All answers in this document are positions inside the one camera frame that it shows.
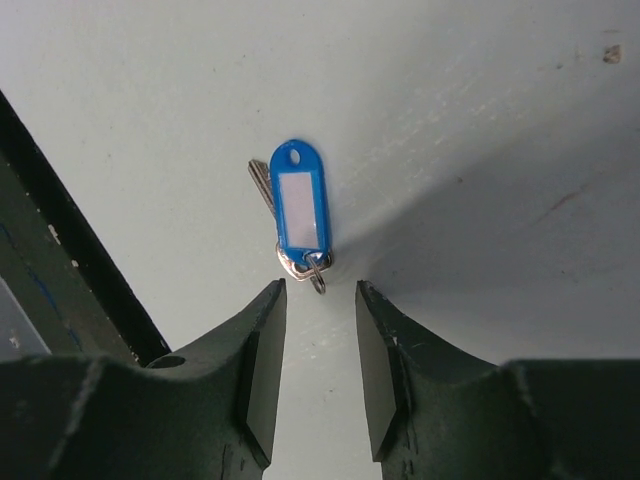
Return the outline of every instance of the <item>blue key tag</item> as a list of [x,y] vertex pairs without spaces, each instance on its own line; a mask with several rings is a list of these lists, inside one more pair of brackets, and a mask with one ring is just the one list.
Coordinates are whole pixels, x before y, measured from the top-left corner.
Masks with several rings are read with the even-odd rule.
[[269,165],[280,248],[294,263],[313,267],[331,251],[322,160],[301,140],[280,145]]

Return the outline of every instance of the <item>dirt speck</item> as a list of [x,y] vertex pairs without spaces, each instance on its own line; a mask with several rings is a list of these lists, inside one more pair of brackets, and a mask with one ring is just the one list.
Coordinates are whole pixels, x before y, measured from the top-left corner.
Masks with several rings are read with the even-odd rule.
[[622,60],[622,47],[620,45],[612,45],[605,48],[604,57],[602,57],[604,63],[615,65],[620,63],[620,60]]

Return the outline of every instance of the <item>white surface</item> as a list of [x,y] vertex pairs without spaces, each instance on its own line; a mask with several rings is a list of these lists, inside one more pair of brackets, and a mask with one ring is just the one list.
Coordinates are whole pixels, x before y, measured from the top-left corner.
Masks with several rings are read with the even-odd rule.
[[280,194],[290,247],[318,248],[310,173],[280,174]]
[[638,8],[0,0],[0,88],[174,348],[283,275],[247,161],[320,150],[265,478],[368,480],[358,278],[488,360],[637,354]]

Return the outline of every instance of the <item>key blade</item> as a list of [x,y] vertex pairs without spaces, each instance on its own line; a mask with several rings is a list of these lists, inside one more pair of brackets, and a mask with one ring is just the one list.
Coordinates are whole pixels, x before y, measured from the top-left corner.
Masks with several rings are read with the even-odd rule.
[[275,217],[276,209],[273,205],[273,192],[271,191],[271,177],[269,175],[269,165],[266,162],[260,160],[251,160],[249,162],[249,174],[253,179],[253,182],[258,187],[260,195],[264,199],[271,215]]

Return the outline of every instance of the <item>key tag hole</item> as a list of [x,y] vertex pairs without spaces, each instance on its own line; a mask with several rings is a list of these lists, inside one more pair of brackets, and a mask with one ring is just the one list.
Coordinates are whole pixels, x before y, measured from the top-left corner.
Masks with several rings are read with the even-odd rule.
[[289,151],[289,161],[294,167],[300,165],[300,152],[298,152],[295,148],[292,148]]

